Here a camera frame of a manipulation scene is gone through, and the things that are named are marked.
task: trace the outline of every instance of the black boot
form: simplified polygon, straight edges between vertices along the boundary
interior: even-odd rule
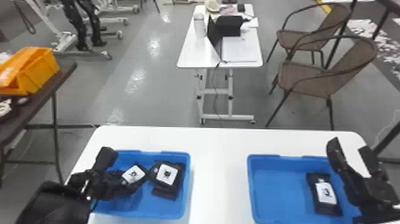
[[[78,43],[76,45],[76,48],[78,49],[78,51],[89,51],[89,47],[86,43]]]
[[[92,41],[93,46],[105,46],[107,44],[106,41],[102,41],[101,39],[98,39],[97,41]]]

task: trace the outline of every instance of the caster wheel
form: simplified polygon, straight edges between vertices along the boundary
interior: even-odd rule
[[[102,51],[101,54],[108,60],[113,59],[113,56],[110,53],[108,53],[107,51]]]
[[[132,12],[133,12],[134,14],[138,14],[138,13],[140,12],[139,7],[133,7],[133,8],[132,8]]]
[[[117,31],[117,39],[122,40],[124,38],[123,32],[121,30]]]

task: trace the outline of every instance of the blue plastic tray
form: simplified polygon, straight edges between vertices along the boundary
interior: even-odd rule
[[[352,218],[360,215],[359,209],[348,202],[343,182],[326,157],[250,155],[247,165],[251,208],[258,223],[352,223]],[[343,216],[315,213],[313,195],[305,179],[308,172],[331,175]]]
[[[186,165],[183,182],[176,200],[168,200],[151,194],[153,184],[145,182],[135,194],[115,198],[112,201],[100,201],[95,213],[110,214],[113,216],[155,218],[155,219],[179,219],[185,212],[186,197],[189,188],[190,155],[188,153],[160,152],[148,153],[139,150],[118,151],[119,156],[112,168],[127,170],[134,162],[150,169],[156,160],[166,160],[172,163],[184,163]]]

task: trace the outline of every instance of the orange storage box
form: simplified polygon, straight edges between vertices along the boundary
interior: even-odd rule
[[[0,65],[0,94],[34,94],[59,69],[51,48],[22,48]]]

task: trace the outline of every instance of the wicker chair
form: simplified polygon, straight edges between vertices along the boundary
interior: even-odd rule
[[[314,44],[316,42],[325,42],[331,39],[346,38],[354,39],[354,45],[343,55],[343,57],[330,69],[316,67],[306,64],[292,62],[295,52],[301,49],[302,45]],[[296,92],[312,97],[319,97],[326,100],[329,107],[330,127],[335,129],[333,124],[333,109],[331,95],[337,92],[341,87],[348,83],[365,66],[367,66],[377,55],[377,46],[371,39],[359,36],[333,36],[306,42],[293,46],[278,71],[273,82],[273,88],[278,84],[285,90],[284,97],[268,120],[265,127],[274,119],[280,107],[288,98],[289,94]]]
[[[324,21],[321,23],[320,27],[317,30],[312,32],[301,32],[296,30],[285,29],[285,26],[292,15],[308,10],[310,8],[319,7],[321,5],[329,5],[332,8],[332,10],[327,15],[327,17],[324,19]],[[282,28],[276,32],[277,39],[271,49],[270,55],[268,56],[266,63],[270,61],[272,53],[274,52],[278,42],[280,46],[282,46],[286,50],[286,53],[289,53],[288,51],[298,42],[300,43],[312,42],[313,40],[316,39],[329,38],[333,36],[335,32],[340,27],[342,27],[342,25],[350,18],[350,16],[351,16],[351,10],[349,9],[349,7],[338,3],[323,3],[323,4],[310,5],[290,13],[288,17],[285,19]],[[298,50],[310,51],[312,64],[315,63],[314,52],[319,52],[321,59],[321,66],[323,67],[324,53],[321,49],[322,47],[325,46],[327,42],[328,41],[321,41],[321,42],[314,42],[311,44],[302,45]]]

